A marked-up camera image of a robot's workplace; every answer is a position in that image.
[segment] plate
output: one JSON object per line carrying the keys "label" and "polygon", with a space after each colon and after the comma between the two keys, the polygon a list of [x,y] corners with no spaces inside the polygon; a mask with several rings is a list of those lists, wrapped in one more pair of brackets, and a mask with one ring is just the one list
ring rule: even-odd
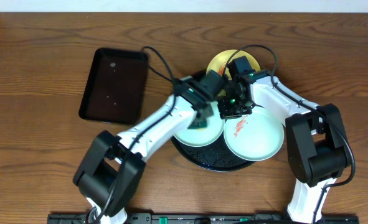
{"label": "plate", "polygon": [[221,134],[212,144],[203,147],[191,147],[171,138],[178,152],[193,164],[212,171],[229,172],[240,170],[254,162],[237,157],[225,143]]}
{"label": "plate", "polygon": [[228,148],[242,159],[262,161],[282,147],[283,125],[268,110],[256,106],[252,114],[227,120],[224,139]]}
{"label": "plate", "polygon": [[185,129],[176,133],[174,137],[181,143],[192,147],[202,147],[214,142],[224,130],[225,120],[220,118],[217,102],[211,102],[210,105],[213,115],[206,118],[206,128]]}

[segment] food scrap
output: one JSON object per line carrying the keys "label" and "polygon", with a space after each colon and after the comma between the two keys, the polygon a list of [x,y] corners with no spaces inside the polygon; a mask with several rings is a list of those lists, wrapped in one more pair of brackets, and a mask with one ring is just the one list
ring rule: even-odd
{"label": "food scrap", "polygon": [[235,138],[238,136],[240,130],[242,130],[242,128],[248,123],[248,121],[246,121],[246,118],[247,118],[248,115],[245,115],[245,116],[242,116],[242,119],[236,124],[236,127],[235,127]]}
{"label": "food scrap", "polygon": [[223,63],[220,68],[219,68],[219,75],[222,76],[222,72],[224,71],[225,65],[227,64],[227,62]]}

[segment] black tray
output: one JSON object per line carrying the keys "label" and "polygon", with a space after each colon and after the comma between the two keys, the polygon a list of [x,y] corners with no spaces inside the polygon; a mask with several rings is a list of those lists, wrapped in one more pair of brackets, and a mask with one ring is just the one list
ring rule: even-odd
{"label": "black tray", "polygon": [[187,160],[208,170],[219,172],[235,171],[254,163],[253,161],[241,159],[232,153],[225,143],[224,133],[212,144],[203,147],[187,146],[175,137],[172,137],[171,141]]}

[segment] wooden table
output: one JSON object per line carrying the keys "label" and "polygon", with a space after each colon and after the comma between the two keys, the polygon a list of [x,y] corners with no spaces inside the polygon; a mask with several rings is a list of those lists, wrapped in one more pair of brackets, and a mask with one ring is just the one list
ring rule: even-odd
{"label": "wooden table", "polygon": [[[325,213],[368,223],[368,14],[0,13],[0,223],[45,223],[51,212],[90,206],[72,177],[93,138],[123,125],[78,117],[99,47],[156,47],[175,76],[206,68],[219,52],[265,44],[280,56],[277,75],[303,97],[339,107],[357,161],[355,179],[332,189]],[[262,68],[273,59],[252,49]],[[151,63],[162,69],[151,56]],[[154,74],[143,117],[171,91]],[[340,180],[347,177],[347,169]],[[282,211],[295,178],[286,148],[238,172],[196,167],[168,142],[150,159],[131,209],[158,213]]]}

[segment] black cable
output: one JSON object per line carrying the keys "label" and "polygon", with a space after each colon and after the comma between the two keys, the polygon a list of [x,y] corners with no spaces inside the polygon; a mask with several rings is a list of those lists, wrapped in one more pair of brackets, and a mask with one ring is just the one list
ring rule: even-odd
{"label": "black cable", "polygon": [[97,224],[97,223],[101,223],[101,219],[102,217],[105,215],[106,211],[109,209],[113,199],[113,195],[115,194],[115,191],[116,191],[116,185],[117,185],[117,182],[116,181],[113,181],[112,183],[112,187],[111,187],[111,190],[110,190],[110,193],[109,193],[109,196],[108,196],[108,199],[106,200],[106,204],[105,204],[105,207],[102,209],[102,211],[99,213],[99,216],[97,216],[97,218],[92,221],[92,222],[88,222],[88,220],[86,220],[86,223],[87,224]]}
{"label": "black cable", "polygon": [[310,110],[310,111],[312,111],[312,112],[315,112],[315,113],[317,113],[318,114],[318,116],[320,117],[320,118],[322,118],[322,120],[323,121],[325,121],[325,122],[327,122],[328,123],[328,125],[330,125],[330,127],[332,127],[333,128],[333,131],[334,132],[336,132],[339,136],[340,136],[340,138],[342,139],[342,141],[343,141],[343,143],[346,145],[346,148],[347,148],[347,150],[348,150],[348,154],[349,154],[349,156],[350,156],[350,162],[351,162],[351,173],[350,173],[350,175],[349,175],[349,177],[346,179],[346,180],[344,180],[344,181],[342,181],[342,182],[340,182],[340,183],[335,183],[335,184],[327,184],[327,185],[325,185],[323,188],[322,188],[322,192],[321,192],[321,195],[319,196],[319,199],[318,199],[318,202],[317,202],[317,205],[316,205],[316,208],[315,208],[315,211],[314,211],[314,216],[313,216],[313,223],[315,223],[316,222],[316,214],[317,214],[317,212],[318,212],[318,210],[319,210],[319,206],[321,206],[321,203],[322,203],[322,198],[323,198],[323,196],[324,196],[324,194],[327,192],[327,188],[328,187],[339,187],[339,186],[343,186],[343,185],[345,185],[345,184],[348,184],[353,178],[354,178],[354,176],[355,176],[355,173],[356,173],[356,162],[355,162],[355,159],[354,159],[354,155],[353,155],[353,153],[352,153],[352,149],[351,149],[351,147],[350,147],[350,144],[348,143],[348,141],[347,141],[347,139],[346,139],[346,137],[343,135],[343,133],[339,130],[339,128],[328,118],[328,117],[326,117],[325,115],[323,115],[321,112],[319,112],[318,110],[316,110],[316,109],[314,109],[314,108],[312,108],[312,107],[310,107],[310,106],[308,106],[308,105],[306,105],[306,104],[304,104],[303,103],[303,100],[297,100],[297,99],[295,99],[295,98],[293,98],[292,96],[290,96],[289,94],[287,94],[285,91],[283,91],[279,86],[278,86],[278,84],[277,83],[275,83],[275,81],[274,81],[274,75],[275,75],[275,72],[276,72],[276,69],[278,68],[278,56],[277,56],[277,54],[271,49],[271,48],[269,48],[269,47],[267,47],[267,46],[264,46],[264,45],[257,45],[257,44],[252,44],[252,45],[247,45],[247,46],[244,46],[244,47],[242,47],[241,49],[239,49],[239,50],[237,50],[235,53],[233,53],[232,55],[231,55],[231,57],[228,59],[228,61],[227,61],[227,63],[225,64],[225,67],[224,67],[224,70],[223,70],[223,74],[225,73],[225,70],[227,69],[227,67],[228,67],[228,64],[229,64],[229,62],[230,62],[230,60],[238,53],[238,52],[240,52],[240,51],[242,51],[242,50],[244,50],[244,49],[246,49],[246,48],[249,48],[249,47],[260,47],[260,48],[263,48],[263,49],[266,49],[266,50],[268,50],[272,55],[273,55],[273,57],[274,57],[274,59],[275,59],[275,63],[274,63],[274,66],[273,66],[273,70],[272,70],[272,72],[271,72],[271,83],[272,83],[272,85],[273,85],[273,87],[274,88],[276,88],[280,93],[282,93],[283,95],[285,95],[287,98],[289,98],[289,99],[291,99],[291,100],[293,100],[295,103],[297,103],[298,105],[300,105],[300,106],[302,106],[302,107],[304,107],[304,108],[306,108],[306,109],[308,109],[308,110]]}
{"label": "black cable", "polygon": [[[175,88],[175,79],[174,79],[174,75],[172,74],[172,71],[170,69],[170,66],[167,64],[167,61],[163,58],[163,56],[156,50],[154,49],[153,47],[150,47],[150,46],[145,46],[141,49],[141,52],[144,52],[145,49],[149,49],[149,50],[152,50],[159,58],[160,60],[163,62],[164,66],[166,67],[168,73],[170,74],[170,77],[171,79],[168,79],[167,77],[165,77],[164,75],[162,75],[161,73],[157,72],[154,68],[150,67],[148,65],[148,68],[152,70],[152,72],[160,75],[161,77],[169,80],[171,83],[172,83],[172,89],[173,89],[173,95],[174,95],[174,98],[172,100],[172,105],[169,109],[169,111],[163,115],[162,117],[160,117],[159,119],[157,119],[155,122],[153,122],[151,125],[149,125],[147,128],[145,128],[144,130],[142,130],[133,140],[133,142],[130,144],[128,150],[131,151],[134,147],[134,145],[139,141],[139,139],[147,132],[149,131],[151,128],[153,128],[155,125],[157,125],[160,121],[162,121],[164,118],[166,118],[167,116],[171,115],[171,112],[173,111],[175,105],[176,105],[176,98],[177,96],[175,95],[174,93],[174,88]],[[116,191],[116,186],[117,186],[117,183],[116,181],[114,181],[112,183],[112,186],[111,186],[111,190],[110,190],[110,193],[109,193],[109,196],[108,196],[108,199],[106,200],[106,204],[105,204],[105,207],[103,208],[103,210],[100,212],[99,216],[97,217],[97,219],[94,221],[94,222],[91,222],[91,223],[88,223],[87,224],[98,224],[100,223],[101,221],[101,218],[105,215],[106,211],[109,209],[109,206],[111,205],[112,201],[113,201],[113,194],[115,193]]]}
{"label": "black cable", "polygon": [[159,75],[160,77],[164,78],[165,80],[169,81],[172,83],[172,80],[174,79],[174,77],[171,75],[171,69],[170,67],[167,65],[167,62],[165,61],[165,59],[161,56],[161,54],[156,50],[154,49],[153,47],[151,46],[144,46],[142,49],[141,49],[141,52],[144,52],[145,49],[149,49],[149,50],[152,50],[156,55],[158,55],[158,57],[161,59],[161,61],[163,62],[164,66],[166,67],[167,71],[169,72],[170,74],[170,78],[167,78],[165,75],[163,75],[162,73],[156,71],[152,66],[149,65],[149,63],[146,63],[145,61],[145,58],[143,58],[143,62],[146,64],[146,66],[148,66],[148,68],[154,72],[155,74]]}

